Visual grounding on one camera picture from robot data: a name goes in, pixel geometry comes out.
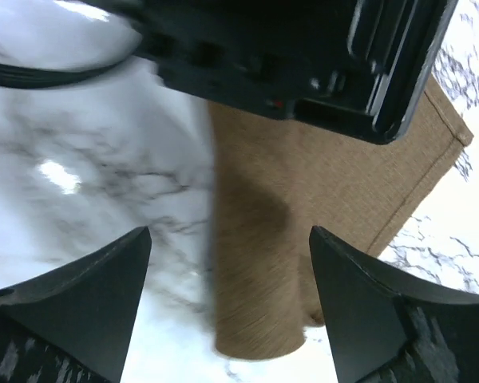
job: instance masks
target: black pointed tip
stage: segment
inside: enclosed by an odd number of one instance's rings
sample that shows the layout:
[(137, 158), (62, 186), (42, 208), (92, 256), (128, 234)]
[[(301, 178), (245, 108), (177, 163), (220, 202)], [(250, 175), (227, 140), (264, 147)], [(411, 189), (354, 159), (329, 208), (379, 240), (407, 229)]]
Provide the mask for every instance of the black pointed tip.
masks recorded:
[(0, 314), (119, 382), (151, 251), (138, 227), (90, 255), (0, 290)]

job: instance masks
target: power cord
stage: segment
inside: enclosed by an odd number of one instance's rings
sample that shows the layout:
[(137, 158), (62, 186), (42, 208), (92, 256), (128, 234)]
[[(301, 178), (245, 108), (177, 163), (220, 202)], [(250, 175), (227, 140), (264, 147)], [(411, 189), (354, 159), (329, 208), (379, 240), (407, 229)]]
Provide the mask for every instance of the power cord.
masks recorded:
[[(125, 16), (135, 29), (141, 29), (141, 5), (118, 1), (86, 0), (86, 4), (103, 9), (112, 14)], [(96, 65), (79, 70), (51, 70), (25, 68), (15, 65), (0, 64), (0, 86), (12, 89), (50, 89), (79, 84), (110, 73), (126, 64), (140, 53), (141, 44), (131, 49), (111, 64)]]

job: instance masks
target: beige cloth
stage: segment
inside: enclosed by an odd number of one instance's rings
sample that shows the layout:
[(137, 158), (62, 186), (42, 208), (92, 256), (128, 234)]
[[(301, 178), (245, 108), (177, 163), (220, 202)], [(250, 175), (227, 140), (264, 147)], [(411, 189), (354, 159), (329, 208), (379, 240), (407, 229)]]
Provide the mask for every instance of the beige cloth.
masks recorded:
[(210, 104), (216, 138), (216, 348), (266, 359), (322, 325), (313, 225), (379, 256), (473, 136), (434, 79), (405, 138), (375, 146)]

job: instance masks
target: black device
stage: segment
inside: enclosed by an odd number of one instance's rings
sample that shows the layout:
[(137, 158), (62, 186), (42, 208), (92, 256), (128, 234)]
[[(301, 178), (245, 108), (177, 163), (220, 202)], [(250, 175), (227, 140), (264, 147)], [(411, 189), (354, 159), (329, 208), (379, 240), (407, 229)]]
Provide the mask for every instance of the black device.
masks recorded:
[[(457, 0), (86, 0), (132, 19), (165, 86), (276, 120), (388, 144), (417, 107)], [(86, 81), (0, 65), (0, 86)]]

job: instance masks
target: white marble surface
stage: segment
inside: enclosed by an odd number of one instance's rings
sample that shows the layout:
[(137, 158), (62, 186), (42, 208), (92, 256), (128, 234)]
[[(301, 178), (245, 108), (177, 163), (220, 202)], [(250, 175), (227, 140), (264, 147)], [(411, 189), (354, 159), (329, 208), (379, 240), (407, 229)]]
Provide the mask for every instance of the white marble surface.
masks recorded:
[[(137, 38), (107, 14), (77, 11), (54, 0), (0, 0), (0, 62), (88, 65)], [(460, 0), (435, 76), (476, 139), (383, 259), (479, 293), (479, 1)], [(333, 383), (324, 328), (274, 361), (213, 352), (211, 167), (203, 105), (160, 87), (143, 61), (71, 89), (0, 89), (0, 288), (148, 224), (152, 267), (124, 383)]]

